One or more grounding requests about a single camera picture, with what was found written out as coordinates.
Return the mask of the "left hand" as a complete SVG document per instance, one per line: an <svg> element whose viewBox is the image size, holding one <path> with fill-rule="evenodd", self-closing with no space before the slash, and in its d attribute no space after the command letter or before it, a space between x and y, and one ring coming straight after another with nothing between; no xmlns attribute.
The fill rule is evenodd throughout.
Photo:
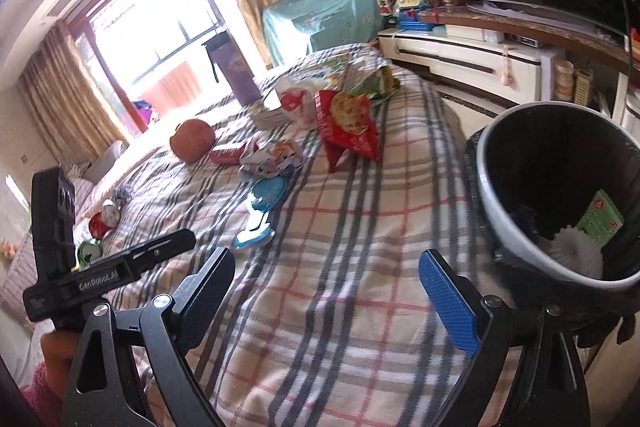
<svg viewBox="0 0 640 427"><path fill-rule="evenodd" d="M74 332L53 331L40 339L44 377L49 389L60 400L64 399L79 338L80 335Z"/></svg>

